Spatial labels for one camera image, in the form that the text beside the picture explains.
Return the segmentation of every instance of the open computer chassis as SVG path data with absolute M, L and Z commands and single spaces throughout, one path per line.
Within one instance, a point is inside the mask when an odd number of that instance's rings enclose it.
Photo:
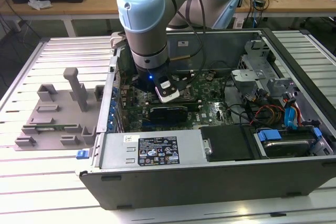
M 168 38 L 171 57 L 198 47 L 192 33 Z M 307 195 L 336 177 L 336 110 L 293 57 L 305 53 L 290 53 L 289 43 L 269 29 L 208 32 L 202 73 L 168 104 L 136 88 L 121 46 L 81 181 L 101 207 L 116 210 Z M 201 61 L 170 68 L 190 78 Z M 276 108 L 273 121 L 265 104 Z

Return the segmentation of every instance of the white cable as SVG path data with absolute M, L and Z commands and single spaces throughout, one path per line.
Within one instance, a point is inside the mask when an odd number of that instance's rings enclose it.
M 26 35 L 27 35 L 29 26 L 27 26 L 26 31 L 25 31 L 25 34 L 23 35 L 23 45 L 24 45 L 24 47 L 25 47 L 26 49 L 28 49 L 28 50 L 30 51 L 30 49 L 29 49 L 29 48 L 26 46 L 26 44 L 25 44 L 25 37 L 26 37 Z

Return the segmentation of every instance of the barcode sticker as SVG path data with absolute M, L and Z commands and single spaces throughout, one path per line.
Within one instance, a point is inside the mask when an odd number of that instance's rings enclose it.
M 140 135 L 125 135 L 124 143 L 138 142 L 139 138 L 140 138 Z

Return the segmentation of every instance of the power supply label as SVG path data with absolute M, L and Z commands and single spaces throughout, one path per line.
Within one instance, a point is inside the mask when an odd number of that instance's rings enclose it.
M 140 166 L 180 163 L 176 136 L 139 138 L 138 150 Z

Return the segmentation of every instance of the metal workbench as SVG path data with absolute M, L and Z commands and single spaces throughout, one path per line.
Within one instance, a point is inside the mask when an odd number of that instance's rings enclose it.
M 298 31 L 275 34 L 336 106 L 334 57 L 310 35 Z M 302 197 L 105 211 L 75 174 L 86 162 L 75 159 L 76 150 L 13 150 L 22 125 L 39 99 L 36 91 L 40 84 L 50 82 L 57 90 L 68 90 L 70 86 L 62 73 L 65 67 L 77 67 L 79 81 L 87 89 L 94 88 L 104 84 L 111 56 L 109 37 L 57 38 L 41 42 L 3 97 L 0 102 L 0 223 L 152 223 L 191 219 L 194 220 L 183 223 L 336 221 L 336 179 Z M 281 62 L 276 64 L 286 77 Z M 173 193 L 158 197 L 169 197 Z

